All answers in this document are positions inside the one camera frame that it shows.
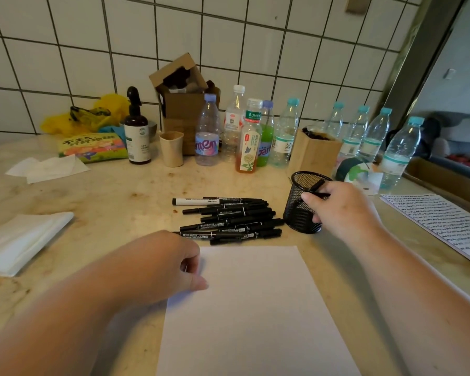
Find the green drink bottle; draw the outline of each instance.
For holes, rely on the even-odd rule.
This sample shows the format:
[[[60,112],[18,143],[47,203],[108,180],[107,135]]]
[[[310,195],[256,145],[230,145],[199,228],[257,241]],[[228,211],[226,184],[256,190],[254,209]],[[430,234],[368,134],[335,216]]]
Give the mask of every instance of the green drink bottle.
[[[260,126],[263,128],[263,134],[261,135],[260,147],[257,152],[258,167],[266,166],[268,163],[269,151],[273,141],[273,124],[273,102],[264,100],[260,122]]]

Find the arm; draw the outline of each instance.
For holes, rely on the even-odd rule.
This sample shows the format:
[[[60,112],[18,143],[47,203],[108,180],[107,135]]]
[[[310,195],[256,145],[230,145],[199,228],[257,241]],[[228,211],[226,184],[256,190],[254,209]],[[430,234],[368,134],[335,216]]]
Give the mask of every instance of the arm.
[[[470,299],[396,240],[349,183],[329,182],[328,200],[303,193],[313,221],[350,247],[413,375],[470,375]]]
[[[199,247],[161,231],[130,242],[53,287],[0,332],[0,376],[89,374],[122,308],[202,290]],[[180,270],[187,264],[188,273]]]

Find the white napkin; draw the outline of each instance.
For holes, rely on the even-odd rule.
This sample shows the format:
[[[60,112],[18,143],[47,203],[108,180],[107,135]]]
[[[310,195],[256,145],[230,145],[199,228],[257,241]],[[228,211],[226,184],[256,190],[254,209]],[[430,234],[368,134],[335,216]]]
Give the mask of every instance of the white napkin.
[[[26,158],[15,164],[6,174],[26,177],[28,183],[36,183],[67,177],[87,170],[90,169],[72,154],[67,157],[52,157],[42,162],[35,158]]]
[[[71,219],[73,213],[17,215],[0,227],[0,275],[13,277]]]

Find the hand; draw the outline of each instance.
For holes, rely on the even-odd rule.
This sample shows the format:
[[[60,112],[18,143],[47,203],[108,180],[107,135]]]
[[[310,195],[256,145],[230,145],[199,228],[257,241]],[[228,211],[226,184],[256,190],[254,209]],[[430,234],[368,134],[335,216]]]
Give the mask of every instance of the hand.
[[[301,198],[315,211],[312,221],[322,222],[334,236],[344,241],[348,238],[355,240],[364,232],[384,229],[372,202],[353,184],[326,182],[319,191],[331,196],[324,201],[304,192]]]
[[[121,246],[88,267],[119,307],[149,304],[186,290],[207,289],[197,274],[200,248],[189,239],[158,231]]]

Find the spray bottle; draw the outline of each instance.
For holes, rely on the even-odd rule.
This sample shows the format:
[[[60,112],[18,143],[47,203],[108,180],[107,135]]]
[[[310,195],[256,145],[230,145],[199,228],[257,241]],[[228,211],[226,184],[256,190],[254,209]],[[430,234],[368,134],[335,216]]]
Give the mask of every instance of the spray bottle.
[[[131,105],[129,106],[129,115],[124,119],[124,130],[129,162],[135,165],[144,165],[151,161],[148,119],[141,115],[138,89],[129,87],[127,97],[131,101]]]

